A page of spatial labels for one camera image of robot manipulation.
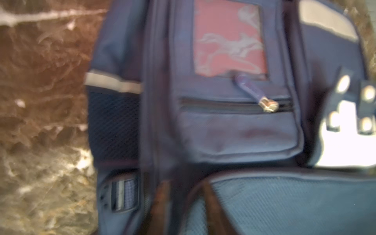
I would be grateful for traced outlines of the navy blue school backpack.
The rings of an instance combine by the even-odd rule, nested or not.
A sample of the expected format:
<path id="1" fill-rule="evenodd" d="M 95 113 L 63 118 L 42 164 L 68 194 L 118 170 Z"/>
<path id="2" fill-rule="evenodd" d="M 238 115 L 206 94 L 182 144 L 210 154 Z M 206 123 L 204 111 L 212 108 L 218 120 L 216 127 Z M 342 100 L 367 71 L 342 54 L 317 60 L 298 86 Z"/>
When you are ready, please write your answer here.
<path id="1" fill-rule="evenodd" d="M 114 1 L 90 69 L 99 235 L 208 235 L 209 181 L 238 235 L 376 232 L 376 84 L 329 1 Z"/>

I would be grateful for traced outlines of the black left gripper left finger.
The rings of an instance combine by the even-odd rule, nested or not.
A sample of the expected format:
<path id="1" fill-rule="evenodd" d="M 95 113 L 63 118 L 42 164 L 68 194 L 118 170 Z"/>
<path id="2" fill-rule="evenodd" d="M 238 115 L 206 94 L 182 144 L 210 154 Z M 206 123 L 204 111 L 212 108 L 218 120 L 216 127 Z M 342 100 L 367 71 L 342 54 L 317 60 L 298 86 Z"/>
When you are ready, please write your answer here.
<path id="1" fill-rule="evenodd" d="M 141 235 L 164 235 L 167 230 L 167 206 L 170 202 L 170 182 L 163 181 L 156 191 L 151 211 L 143 221 Z"/>

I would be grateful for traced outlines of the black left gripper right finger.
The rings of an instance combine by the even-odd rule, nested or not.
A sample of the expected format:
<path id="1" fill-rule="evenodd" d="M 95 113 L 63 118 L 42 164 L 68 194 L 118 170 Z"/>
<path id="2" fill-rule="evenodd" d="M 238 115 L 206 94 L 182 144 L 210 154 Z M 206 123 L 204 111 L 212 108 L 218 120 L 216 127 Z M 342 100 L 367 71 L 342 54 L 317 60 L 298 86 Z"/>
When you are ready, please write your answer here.
<path id="1" fill-rule="evenodd" d="M 228 219 L 209 181 L 203 182 L 202 190 L 205 200 L 208 234 L 237 235 L 236 229 Z"/>

